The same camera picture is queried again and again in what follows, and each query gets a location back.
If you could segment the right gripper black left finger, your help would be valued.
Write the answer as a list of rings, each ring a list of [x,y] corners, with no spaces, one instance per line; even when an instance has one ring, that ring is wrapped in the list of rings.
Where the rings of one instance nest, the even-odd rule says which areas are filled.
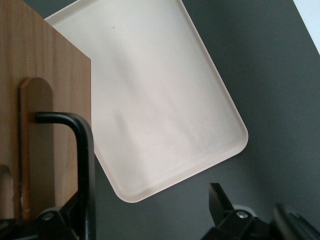
[[[62,207],[43,211],[31,222],[14,231],[16,240],[78,240],[79,234],[72,224],[71,213],[77,206],[75,193]]]

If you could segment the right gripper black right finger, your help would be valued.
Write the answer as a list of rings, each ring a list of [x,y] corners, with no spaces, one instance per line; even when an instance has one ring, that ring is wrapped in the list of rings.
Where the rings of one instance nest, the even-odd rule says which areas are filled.
[[[244,209],[235,209],[219,183],[209,185],[209,212],[214,227],[203,240],[271,240],[270,225]]]

